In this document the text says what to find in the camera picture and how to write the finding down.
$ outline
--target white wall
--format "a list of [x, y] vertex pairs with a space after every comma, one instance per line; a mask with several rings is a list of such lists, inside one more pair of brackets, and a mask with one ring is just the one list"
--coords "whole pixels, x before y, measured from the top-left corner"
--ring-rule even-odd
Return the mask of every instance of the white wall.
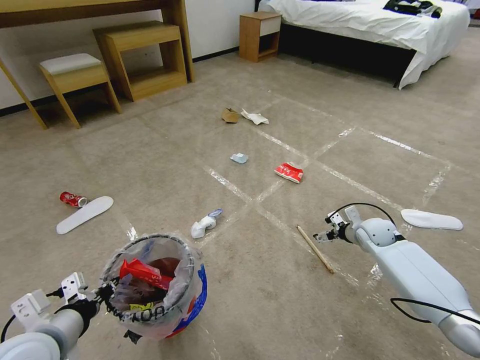
[[[193, 58], [238, 46], [239, 15], [254, 10], [254, 0], [185, 2]], [[159, 11], [148, 11], [1, 29], [0, 56], [29, 99], [39, 99], [52, 94], [41, 61], [80, 52], [101, 59], [92, 29], [159, 19]], [[158, 47], [131, 51], [124, 61], [130, 69], [157, 64]], [[0, 71], [0, 109], [22, 102]]]

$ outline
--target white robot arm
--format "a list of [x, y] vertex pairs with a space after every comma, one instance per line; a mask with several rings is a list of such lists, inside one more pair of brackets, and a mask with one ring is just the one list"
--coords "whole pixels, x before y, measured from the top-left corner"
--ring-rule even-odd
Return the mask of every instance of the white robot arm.
[[480, 316], [462, 284], [420, 246], [407, 241], [393, 221], [378, 217], [362, 221], [354, 205], [344, 212], [349, 222], [338, 211], [330, 213], [325, 220], [333, 230], [313, 237], [319, 242], [340, 238], [370, 253], [403, 297], [392, 299], [399, 310], [394, 301], [409, 303], [423, 322], [435, 324], [457, 348], [480, 358]]
[[[53, 315], [47, 310], [50, 301], [42, 290], [22, 296], [11, 305], [14, 316], [1, 334], [0, 360], [73, 360], [78, 339], [88, 329], [90, 319], [98, 314], [103, 296], [111, 289], [100, 288], [86, 294], [83, 275], [74, 272], [61, 282], [51, 295], [65, 298], [65, 305]], [[5, 341], [8, 325], [17, 319], [25, 333]]]

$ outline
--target wooden desk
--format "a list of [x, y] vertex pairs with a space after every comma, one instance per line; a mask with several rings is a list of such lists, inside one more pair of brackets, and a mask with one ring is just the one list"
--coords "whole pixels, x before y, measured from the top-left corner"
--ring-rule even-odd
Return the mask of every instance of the wooden desk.
[[[165, 23], [180, 28], [186, 76], [188, 81], [194, 82], [185, 0], [0, 0], [0, 29], [149, 10], [161, 10]], [[46, 129], [47, 125], [1, 58], [0, 69], [25, 101], [38, 123]]]

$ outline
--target bed frame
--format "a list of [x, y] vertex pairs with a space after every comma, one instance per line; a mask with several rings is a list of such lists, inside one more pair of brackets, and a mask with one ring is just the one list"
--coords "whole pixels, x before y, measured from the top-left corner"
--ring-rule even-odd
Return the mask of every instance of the bed frame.
[[[259, 3], [260, 0], [255, 0], [255, 11], [258, 10]], [[280, 27], [278, 50], [281, 53], [310, 59], [312, 63], [347, 68], [389, 79], [394, 82], [394, 88], [399, 86], [416, 53], [413, 49], [334, 35], [285, 23]]]

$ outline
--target trash can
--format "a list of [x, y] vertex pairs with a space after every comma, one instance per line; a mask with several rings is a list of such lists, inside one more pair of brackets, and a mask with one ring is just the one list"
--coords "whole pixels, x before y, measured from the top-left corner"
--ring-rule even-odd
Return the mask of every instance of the trash can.
[[[124, 260], [138, 259], [171, 278], [168, 290], [153, 288], [131, 274], [120, 279]], [[190, 324], [207, 300], [207, 275], [202, 253], [188, 241], [170, 234], [152, 234], [117, 250], [105, 266], [101, 284], [117, 284], [106, 300], [108, 310], [136, 343], [142, 336], [160, 340]]]

